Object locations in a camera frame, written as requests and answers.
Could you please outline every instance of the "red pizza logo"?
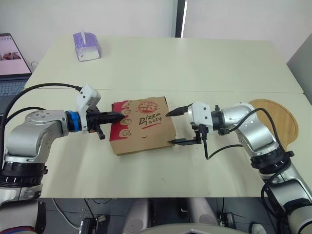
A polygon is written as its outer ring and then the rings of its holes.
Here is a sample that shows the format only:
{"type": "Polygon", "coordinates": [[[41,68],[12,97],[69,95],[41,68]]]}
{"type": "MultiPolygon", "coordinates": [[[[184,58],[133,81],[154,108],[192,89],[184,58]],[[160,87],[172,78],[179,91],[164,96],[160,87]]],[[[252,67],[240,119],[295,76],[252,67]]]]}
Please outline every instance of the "red pizza logo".
{"type": "Polygon", "coordinates": [[[140,105],[136,108],[136,112],[141,112],[143,114],[153,113],[159,109],[159,106],[153,101],[142,101],[140,105]]]}

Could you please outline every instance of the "cardboard box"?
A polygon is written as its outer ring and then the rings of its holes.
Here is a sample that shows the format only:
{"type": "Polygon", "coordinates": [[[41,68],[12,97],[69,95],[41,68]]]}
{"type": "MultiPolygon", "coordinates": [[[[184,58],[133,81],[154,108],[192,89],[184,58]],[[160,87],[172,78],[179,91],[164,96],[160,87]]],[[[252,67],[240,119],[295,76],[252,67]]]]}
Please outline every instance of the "cardboard box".
{"type": "Polygon", "coordinates": [[[116,155],[172,146],[176,131],[171,117],[166,117],[165,97],[150,97],[113,104],[113,111],[126,117],[111,128],[110,143],[116,155]]]}

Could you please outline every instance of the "laptop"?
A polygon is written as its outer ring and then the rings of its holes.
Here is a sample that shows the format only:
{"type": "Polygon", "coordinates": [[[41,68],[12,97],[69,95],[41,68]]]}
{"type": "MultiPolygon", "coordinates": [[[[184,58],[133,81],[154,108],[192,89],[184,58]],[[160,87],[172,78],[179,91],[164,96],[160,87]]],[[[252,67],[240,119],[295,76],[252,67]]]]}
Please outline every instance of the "laptop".
{"type": "Polygon", "coordinates": [[[0,34],[0,116],[7,105],[20,93],[31,76],[31,71],[16,46],[11,34],[0,34]]]}

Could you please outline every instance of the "purple tissue box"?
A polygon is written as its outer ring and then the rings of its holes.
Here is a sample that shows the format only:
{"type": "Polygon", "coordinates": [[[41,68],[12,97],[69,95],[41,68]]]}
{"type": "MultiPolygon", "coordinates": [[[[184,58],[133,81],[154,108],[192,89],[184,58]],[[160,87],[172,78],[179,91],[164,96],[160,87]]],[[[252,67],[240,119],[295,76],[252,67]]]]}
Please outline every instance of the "purple tissue box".
{"type": "Polygon", "coordinates": [[[99,59],[101,50],[98,45],[97,37],[93,33],[76,33],[73,35],[75,50],[79,61],[99,59]]]}

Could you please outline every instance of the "blue ring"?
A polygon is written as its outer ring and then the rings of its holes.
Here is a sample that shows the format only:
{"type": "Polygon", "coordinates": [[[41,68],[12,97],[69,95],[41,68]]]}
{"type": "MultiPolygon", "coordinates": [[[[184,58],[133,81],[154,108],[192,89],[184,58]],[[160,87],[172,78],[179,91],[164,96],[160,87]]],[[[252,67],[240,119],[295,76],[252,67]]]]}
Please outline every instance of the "blue ring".
{"type": "Polygon", "coordinates": [[[70,113],[70,115],[72,116],[72,120],[74,122],[74,132],[79,132],[79,121],[80,121],[79,114],[73,111],[68,111],[68,113],[70,113]]]}

